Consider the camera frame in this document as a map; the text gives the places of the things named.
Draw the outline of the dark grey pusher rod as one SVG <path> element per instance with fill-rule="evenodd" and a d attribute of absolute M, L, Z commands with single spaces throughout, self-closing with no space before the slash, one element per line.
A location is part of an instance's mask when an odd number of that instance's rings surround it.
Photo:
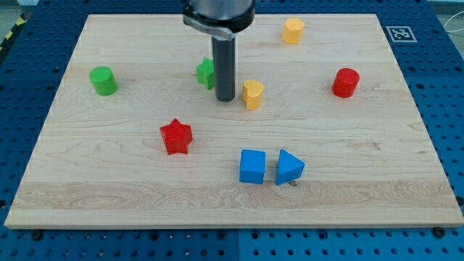
<path fill-rule="evenodd" d="M 211 38 L 212 57 L 215 72 L 215 96 L 220 102 L 230 102 L 235 98 L 236 83 L 236 42 Z"/>

